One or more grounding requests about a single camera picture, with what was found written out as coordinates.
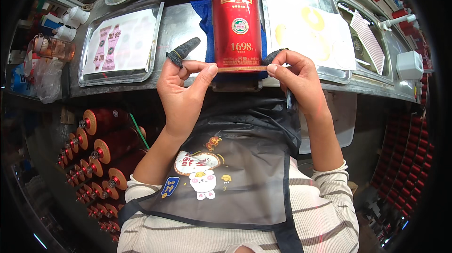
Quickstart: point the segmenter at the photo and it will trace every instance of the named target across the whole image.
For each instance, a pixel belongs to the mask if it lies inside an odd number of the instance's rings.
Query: sleeve
[[[312,179],[320,189],[320,197],[332,202],[339,218],[347,223],[351,223],[356,232],[359,231],[358,219],[353,207],[353,194],[348,187],[348,172],[345,160],[339,168],[319,172],[314,170]]]
[[[159,191],[161,185],[144,184],[133,178],[130,175],[130,180],[127,182],[127,190],[124,194],[126,203],[132,199],[147,196]],[[133,247],[140,238],[140,231],[143,228],[147,215],[137,211],[130,219],[128,219],[121,228],[121,235],[117,245],[117,252],[133,252]]]

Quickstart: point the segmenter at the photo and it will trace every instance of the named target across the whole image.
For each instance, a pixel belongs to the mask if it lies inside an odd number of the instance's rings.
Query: plastic bag
[[[35,68],[36,96],[42,103],[53,103],[61,90],[61,70],[64,63],[58,59],[40,58]]]

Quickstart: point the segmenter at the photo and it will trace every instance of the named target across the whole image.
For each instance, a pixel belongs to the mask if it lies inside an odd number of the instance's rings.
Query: label
[[[165,185],[162,187],[162,192],[161,192],[162,198],[165,198],[167,196],[171,196],[171,194],[176,189],[178,183],[179,183],[179,178],[178,177],[169,177],[166,180]]]
[[[97,48],[97,52],[96,55],[94,55],[94,65],[95,65],[95,70],[98,70],[100,67],[100,64],[102,63],[102,61],[104,61],[105,58],[105,53],[104,53],[104,44],[105,44],[105,39],[107,39],[107,35],[109,33],[111,29],[111,26],[103,28],[99,31],[100,34],[100,42],[99,42],[99,47]]]
[[[232,31],[237,34],[245,34],[248,31],[248,22],[246,19],[237,18],[232,21]]]
[[[119,24],[114,26],[114,30],[111,34],[109,34],[109,49],[108,49],[108,55],[105,59],[105,63],[102,66],[102,70],[113,70],[115,68],[114,65],[114,49],[116,47],[117,41],[119,40],[119,37],[121,36],[121,31],[119,30]]]

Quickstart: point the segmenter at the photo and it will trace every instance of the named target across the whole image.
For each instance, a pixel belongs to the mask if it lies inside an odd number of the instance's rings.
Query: person's right hand
[[[298,107],[307,117],[316,118],[328,110],[319,75],[311,59],[297,52],[282,50],[267,66],[270,76],[279,80],[281,89],[289,87],[298,102]]]

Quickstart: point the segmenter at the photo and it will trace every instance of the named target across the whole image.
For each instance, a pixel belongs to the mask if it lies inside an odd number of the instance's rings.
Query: dark blue cloth
[[[206,51],[206,63],[215,62],[215,50],[213,44],[213,24],[212,24],[212,0],[198,0],[190,1],[195,12],[201,17],[199,22],[200,28],[207,35],[207,51]],[[263,31],[262,25],[260,27],[260,36],[262,40],[262,59],[267,57],[267,36]],[[261,80],[268,77],[266,71],[260,73],[221,73],[215,77],[215,81],[226,80]]]

